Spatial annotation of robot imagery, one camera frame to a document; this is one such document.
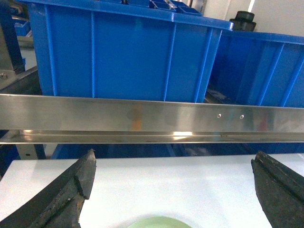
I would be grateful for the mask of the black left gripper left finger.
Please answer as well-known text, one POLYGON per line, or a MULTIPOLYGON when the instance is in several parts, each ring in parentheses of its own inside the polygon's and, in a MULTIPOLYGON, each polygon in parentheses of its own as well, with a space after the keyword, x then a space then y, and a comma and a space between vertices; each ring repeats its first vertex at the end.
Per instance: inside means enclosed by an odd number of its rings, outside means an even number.
POLYGON ((77 160, 27 203, 0 222, 2 228, 78 228, 96 172, 94 150, 77 160))

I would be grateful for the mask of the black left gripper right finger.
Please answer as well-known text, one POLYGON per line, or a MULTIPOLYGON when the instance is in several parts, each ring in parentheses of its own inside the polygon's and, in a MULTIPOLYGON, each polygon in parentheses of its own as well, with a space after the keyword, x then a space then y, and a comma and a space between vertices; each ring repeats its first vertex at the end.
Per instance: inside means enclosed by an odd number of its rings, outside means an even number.
POLYGON ((273 228, 304 226, 304 177, 259 151, 251 160, 258 201, 273 228))

